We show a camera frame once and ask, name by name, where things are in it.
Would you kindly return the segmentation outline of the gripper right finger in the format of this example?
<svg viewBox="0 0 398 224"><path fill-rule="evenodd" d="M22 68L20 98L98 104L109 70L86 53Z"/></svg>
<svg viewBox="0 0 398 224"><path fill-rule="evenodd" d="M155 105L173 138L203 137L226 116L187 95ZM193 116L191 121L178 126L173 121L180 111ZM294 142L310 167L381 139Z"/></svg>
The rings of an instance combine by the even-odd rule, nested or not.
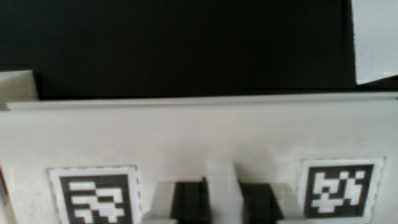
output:
<svg viewBox="0 0 398 224"><path fill-rule="evenodd" d="M269 183L241 183L244 196L244 224L278 224L285 219Z"/></svg>

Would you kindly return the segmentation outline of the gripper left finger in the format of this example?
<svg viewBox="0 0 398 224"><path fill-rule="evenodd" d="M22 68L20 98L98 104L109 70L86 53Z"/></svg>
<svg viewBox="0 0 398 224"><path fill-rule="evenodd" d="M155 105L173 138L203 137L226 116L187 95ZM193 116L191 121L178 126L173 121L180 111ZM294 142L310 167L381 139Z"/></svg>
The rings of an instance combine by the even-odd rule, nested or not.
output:
<svg viewBox="0 0 398 224"><path fill-rule="evenodd" d="M209 181L177 183L171 218L178 224L212 224Z"/></svg>

